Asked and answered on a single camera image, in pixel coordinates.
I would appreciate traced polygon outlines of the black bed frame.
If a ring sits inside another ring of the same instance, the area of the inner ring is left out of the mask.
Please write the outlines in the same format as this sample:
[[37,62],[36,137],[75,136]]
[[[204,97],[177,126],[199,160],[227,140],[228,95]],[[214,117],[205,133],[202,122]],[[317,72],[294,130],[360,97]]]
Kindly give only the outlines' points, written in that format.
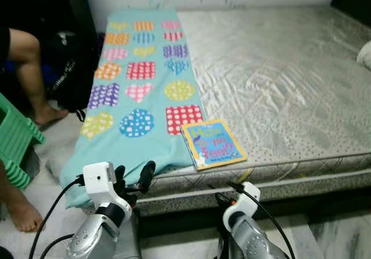
[[[310,220],[325,220],[334,215],[356,213],[369,209],[371,185],[342,192],[299,196],[286,200],[262,201],[261,204],[275,218],[305,214]],[[179,210],[157,215],[140,215],[137,233],[141,238],[151,238],[198,229],[216,229],[222,224],[226,205],[220,204],[215,194],[207,196],[204,209]]]

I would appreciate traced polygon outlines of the green plastic stool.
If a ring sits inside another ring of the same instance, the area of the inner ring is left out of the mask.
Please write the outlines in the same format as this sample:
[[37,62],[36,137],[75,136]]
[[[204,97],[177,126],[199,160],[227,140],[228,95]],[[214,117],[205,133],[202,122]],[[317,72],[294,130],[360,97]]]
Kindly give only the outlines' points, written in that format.
[[29,146],[44,142],[45,137],[34,121],[0,94],[0,161],[14,187],[24,189],[29,185],[31,177],[21,168],[22,159]]

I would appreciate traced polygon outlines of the teal blanket with coloured hearts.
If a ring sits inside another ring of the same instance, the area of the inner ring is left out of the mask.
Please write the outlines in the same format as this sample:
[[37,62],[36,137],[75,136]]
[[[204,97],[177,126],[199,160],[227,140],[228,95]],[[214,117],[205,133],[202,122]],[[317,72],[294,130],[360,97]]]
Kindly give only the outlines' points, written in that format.
[[178,14],[132,8],[108,17],[101,57],[74,153],[59,172],[66,187],[86,165],[125,167],[135,183],[149,161],[156,174],[192,166],[180,127],[204,121]]

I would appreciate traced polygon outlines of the person in black shorts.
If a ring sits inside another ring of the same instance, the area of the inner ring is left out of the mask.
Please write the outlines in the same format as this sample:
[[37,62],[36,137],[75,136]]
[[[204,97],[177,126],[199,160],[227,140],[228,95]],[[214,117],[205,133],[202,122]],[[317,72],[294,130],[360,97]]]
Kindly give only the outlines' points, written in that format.
[[[41,69],[41,46],[32,34],[0,25],[0,64],[16,63],[17,79],[32,108],[32,121],[47,126],[60,121],[67,110],[53,108],[48,103]],[[10,183],[0,161],[0,205],[5,205],[19,232],[37,232],[43,218],[26,196]]]

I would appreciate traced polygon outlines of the grey quilted mattress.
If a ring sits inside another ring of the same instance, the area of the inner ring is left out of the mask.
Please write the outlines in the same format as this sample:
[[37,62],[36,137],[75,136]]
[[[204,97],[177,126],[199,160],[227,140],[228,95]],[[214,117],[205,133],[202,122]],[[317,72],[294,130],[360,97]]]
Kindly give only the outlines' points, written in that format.
[[214,207],[246,180],[261,200],[371,185],[371,71],[356,60],[370,28],[336,8],[180,11],[209,119],[222,119],[247,159],[159,174],[143,215]]

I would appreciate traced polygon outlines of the grey left robot leg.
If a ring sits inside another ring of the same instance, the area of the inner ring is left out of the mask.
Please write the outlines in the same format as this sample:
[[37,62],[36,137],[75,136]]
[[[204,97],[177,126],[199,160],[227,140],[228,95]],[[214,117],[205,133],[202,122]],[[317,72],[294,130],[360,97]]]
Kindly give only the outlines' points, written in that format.
[[135,210],[130,219],[119,228],[119,239],[113,259],[141,259],[139,222],[140,212]]

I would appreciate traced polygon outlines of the black bag with white print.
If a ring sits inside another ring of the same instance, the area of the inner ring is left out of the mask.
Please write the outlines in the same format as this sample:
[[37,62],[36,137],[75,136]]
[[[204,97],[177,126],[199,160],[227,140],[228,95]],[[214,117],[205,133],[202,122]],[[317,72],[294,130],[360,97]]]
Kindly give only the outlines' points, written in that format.
[[59,31],[51,37],[50,50],[54,69],[59,72],[48,88],[50,99],[69,112],[85,110],[100,58],[98,40],[88,34]]

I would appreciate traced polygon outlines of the dark blue cloth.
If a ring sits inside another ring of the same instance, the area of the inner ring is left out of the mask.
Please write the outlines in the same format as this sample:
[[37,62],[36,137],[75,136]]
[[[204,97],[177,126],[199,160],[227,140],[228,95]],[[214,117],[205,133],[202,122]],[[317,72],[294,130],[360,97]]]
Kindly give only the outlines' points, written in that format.
[[[16,71],[17,71],[16,62],[8,61],[0,65],[0,74],[15,75]],[[58,70],[56,70],[52,65],[48,65],[48,64],[42,64],[41,71],[42,71],[42,79],[44,81],[45,89],[51,90],[54,84],[61,77],[61,74],[59,74]]]

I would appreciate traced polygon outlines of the blue yellow children's book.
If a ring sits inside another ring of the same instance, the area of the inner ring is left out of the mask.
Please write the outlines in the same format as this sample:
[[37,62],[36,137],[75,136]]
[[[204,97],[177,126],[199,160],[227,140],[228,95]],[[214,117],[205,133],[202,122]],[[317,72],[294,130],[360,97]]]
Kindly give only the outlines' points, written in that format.
[[246,153],[223,119],[183,124],[180,130],[197,171],[247,160]]

